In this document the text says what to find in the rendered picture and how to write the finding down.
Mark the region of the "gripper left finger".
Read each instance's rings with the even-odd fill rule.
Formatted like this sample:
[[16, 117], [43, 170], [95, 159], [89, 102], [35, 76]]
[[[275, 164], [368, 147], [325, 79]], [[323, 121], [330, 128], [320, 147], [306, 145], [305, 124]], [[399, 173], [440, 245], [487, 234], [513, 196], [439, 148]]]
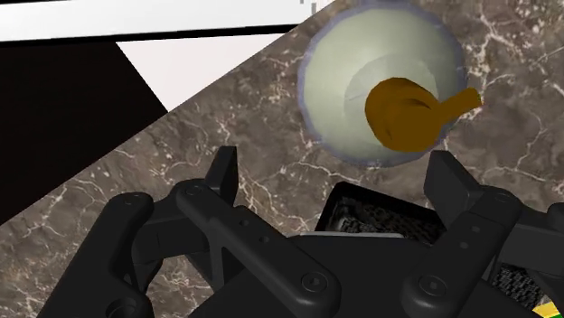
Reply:
[[[250, 209], [233, 204], [238, 190], [237, 149], [221, 147], [203, 179], [179, 182], [170, 197], [196, 228], [183, 254], [209, 255], [212, 285], [230, 279], [230, 252], [295, 318], [334, 318], [341, 301], [338, 279]], [[143, 259], [136, 234], [155, 209], [143, 192], [113, 197], [83, 240], [37, 318], [155, 318], [138, 275]]]

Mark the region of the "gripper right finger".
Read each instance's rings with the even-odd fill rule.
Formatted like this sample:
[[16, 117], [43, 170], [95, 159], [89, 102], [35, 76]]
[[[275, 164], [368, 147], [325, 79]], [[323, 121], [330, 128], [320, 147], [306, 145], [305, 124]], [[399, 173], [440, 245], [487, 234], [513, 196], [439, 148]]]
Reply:
[[505, 189], [482, 185], [448, 151], [430, 154], [424, 193], [446, 232], [406, 276], [400, 303], [409, 318], [459, 318], [498, 264], [525, 269], [564, 313], [564, 202], [544, 213]]

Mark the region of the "black mesh basket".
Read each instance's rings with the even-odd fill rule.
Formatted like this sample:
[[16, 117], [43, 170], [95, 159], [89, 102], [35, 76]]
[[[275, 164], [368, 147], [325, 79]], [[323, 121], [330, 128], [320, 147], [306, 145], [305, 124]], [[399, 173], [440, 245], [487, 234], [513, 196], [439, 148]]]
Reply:
[[[434, 210], [348, 182], [337, 183], [317, 222], [317, 231], [397, 233], [426, 245], [446, 231]], [[502, 264], [490, 284], [527, 309], [548, 297], [525, 269]]]

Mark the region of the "yellow and green object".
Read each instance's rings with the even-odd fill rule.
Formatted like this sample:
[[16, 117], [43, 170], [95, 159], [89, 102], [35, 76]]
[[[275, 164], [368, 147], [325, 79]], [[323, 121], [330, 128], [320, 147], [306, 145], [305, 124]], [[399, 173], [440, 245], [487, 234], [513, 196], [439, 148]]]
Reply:
[[533, 311], [542, 318], [564, 318], [553, 302], [538, 305]]

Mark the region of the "brown chicken drumstick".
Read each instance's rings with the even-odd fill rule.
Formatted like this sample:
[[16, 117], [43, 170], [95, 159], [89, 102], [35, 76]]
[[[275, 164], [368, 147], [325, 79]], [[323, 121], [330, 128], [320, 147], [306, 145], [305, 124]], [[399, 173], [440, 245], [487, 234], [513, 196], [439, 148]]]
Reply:
[[481, 96], [474, 88], [441, 102], [409, 79], [390, 78], [370, 91], [364, 113], [371, 131], [385, 147], [423, 152], [439, 139], [444, 125], [481, 106]]

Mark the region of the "pale green bowl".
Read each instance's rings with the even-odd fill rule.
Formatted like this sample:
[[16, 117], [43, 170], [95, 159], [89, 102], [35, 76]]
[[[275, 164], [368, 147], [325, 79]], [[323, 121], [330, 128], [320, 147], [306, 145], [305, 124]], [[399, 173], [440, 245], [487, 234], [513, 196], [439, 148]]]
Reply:
[[410, 0], [361, 0], [311, 40], [298, 71], [298, 104], [325, 150], [347, 163], [392, 167], [419, 159], [374, 136], [364, 115], [370, 91], [405, 78], [444, 101], [465, 89], [462, 47], [442, 21]]

